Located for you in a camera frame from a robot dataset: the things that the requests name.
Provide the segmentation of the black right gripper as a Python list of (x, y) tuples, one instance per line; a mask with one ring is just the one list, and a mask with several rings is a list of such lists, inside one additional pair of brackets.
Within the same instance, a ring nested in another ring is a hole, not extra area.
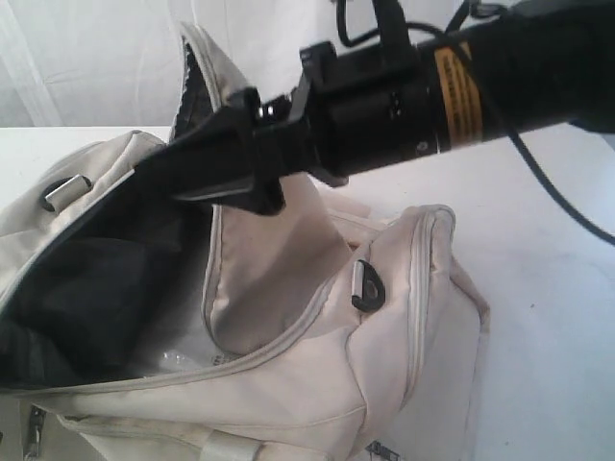
[(260, 216), (285, 207), (278, 178), (308, 172), (338, 187), (349, 177), (436, 154), (441, 98), (430, 45), (376, 44), (342, 55), (301, 50), (302, 75), (283, 111), (255, 126), (259, 95), (242, 88), (188, 133), (135, 167), (146, 192)]

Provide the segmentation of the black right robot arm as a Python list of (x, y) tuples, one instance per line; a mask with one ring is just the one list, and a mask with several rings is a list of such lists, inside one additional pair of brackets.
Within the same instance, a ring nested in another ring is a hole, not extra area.
[(395, 1), (379, 41), (302, 50), (289, 95), (247, 87), (135, 167), (143, 194), (275, 215), (281, 180), (338, 187), (354, 174), (569, 122), (614, 130), (614, 5), (525, 1), (490, 22), (413, 44)]

